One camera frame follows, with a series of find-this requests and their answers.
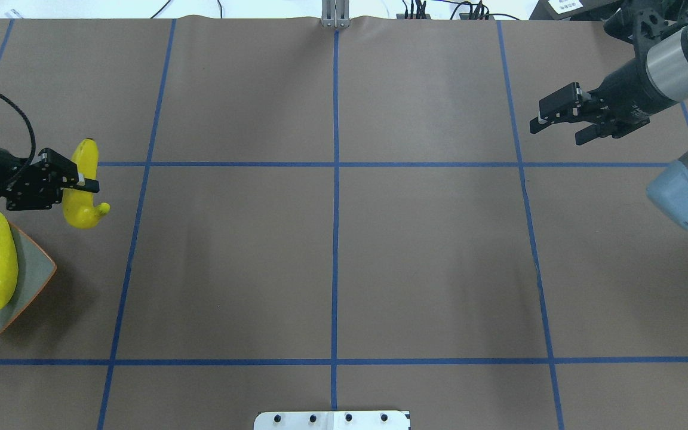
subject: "white background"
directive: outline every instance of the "white background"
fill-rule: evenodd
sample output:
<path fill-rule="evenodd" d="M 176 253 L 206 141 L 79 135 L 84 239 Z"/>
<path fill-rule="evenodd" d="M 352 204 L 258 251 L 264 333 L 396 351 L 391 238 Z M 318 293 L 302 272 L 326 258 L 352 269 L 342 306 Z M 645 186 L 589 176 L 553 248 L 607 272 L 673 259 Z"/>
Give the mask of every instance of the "white background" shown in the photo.
<path fill-rule="evenodd" d="M 483 0 L 492 13 L 506 13 L 528 19 L 538 0 Z M 321 0 L 221 0 L 224 17 L 298 17 L 321 14 Z M 150 17 L 166 0 L 0 0 L 0 17 L 16 9 L 23 17 L 33 19 L 109 19 L 110 17 Z M 426 13 L 432 19 L 448 19 L 455 5 L 428 0 Z M 401 0 L 350 0 L 349 15 L 391 17 L 403 13 Z M 459 12 L 468 12 L 461 6 Z M 219 17 L 216 0 L 171 0 L 158 17 L 182 17 L 189 14 Z"/>

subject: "white label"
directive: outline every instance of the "white label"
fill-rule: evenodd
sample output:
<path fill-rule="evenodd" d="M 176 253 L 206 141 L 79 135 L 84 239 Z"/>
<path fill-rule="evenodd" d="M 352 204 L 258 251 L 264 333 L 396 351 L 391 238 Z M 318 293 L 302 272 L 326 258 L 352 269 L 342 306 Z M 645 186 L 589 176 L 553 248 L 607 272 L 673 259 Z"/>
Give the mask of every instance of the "white label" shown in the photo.
<path fill-rule="evenodd" d="M 564 14 L 575 9 L 582 8 L 581 0 L 548 0 L 548 4 L 554 8 L 557 14 Z"/>

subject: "white bracket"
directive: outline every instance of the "white bracket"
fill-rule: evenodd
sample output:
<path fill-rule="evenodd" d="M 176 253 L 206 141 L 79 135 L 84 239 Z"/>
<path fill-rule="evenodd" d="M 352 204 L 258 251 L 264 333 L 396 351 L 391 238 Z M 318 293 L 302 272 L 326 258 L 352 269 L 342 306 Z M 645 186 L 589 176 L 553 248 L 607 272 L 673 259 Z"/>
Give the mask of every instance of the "white bracket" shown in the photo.
<path fill-rule="evenodd" d="M 322 0 L 322 26 L 344 30 L 349 27 L 349 0 Z"/>
<path fill-rule="evenodd" d="M 408 411 L 261 413 L 254 430 L 410 430 Z"/>

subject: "white mounting plate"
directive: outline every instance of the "white mounting plate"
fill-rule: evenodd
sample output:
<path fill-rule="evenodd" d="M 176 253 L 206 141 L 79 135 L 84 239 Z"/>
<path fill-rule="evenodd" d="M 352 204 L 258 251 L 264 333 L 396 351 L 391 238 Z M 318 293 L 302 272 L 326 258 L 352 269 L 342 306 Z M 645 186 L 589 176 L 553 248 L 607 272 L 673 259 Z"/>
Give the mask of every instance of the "white mounting plate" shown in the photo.
<path fill-rule="evenodd" d="M 410 413 L 409 411 L 261 413 L 254 420 L 254 430 L 410 430 Z"/>

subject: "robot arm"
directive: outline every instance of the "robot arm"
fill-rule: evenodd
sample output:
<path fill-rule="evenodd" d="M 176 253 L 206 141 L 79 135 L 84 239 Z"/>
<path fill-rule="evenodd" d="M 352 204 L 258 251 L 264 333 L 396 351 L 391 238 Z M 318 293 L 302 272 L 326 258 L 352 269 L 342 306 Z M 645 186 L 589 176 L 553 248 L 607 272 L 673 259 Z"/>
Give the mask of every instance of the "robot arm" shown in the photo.
<path fill-rule="evenodd" d="M 687 4 L 681 2 L 678 11 Z M 573 82 L 541 100 L 530 132 L 559 122 L 585 121 L 592 125 L 575 134 L 577 145 L 609 136 L 618 139 L 647 125 L 651 115 L 688 99 L 688 17 L 669 24 L 664 19 L 668 12 L 660 0 L 627 0 L 604 23 L 604 30 L 633 41 L 636 58 L 610 73 L 595 90 L 584 92 Z M 647 188 L 647 195 L 688 230 L 688 152 Z"/>
<path fill-rule="evenodd" d="M 36 139 L 30 121 L 24 112 L 7 97 L 0 99 L 21 115 L 30 134 L 30 155 L 18 158 L 5 149 L 0 149 L 0 198 L 7 199 L 8 210 L 51 209 L 53 204 L 63 201 L 63 188 L 72 188 L 97 193 L 99 183 L 85 179 L 73 161 L 52 149 L 42 149 L 36 163 Z"/>

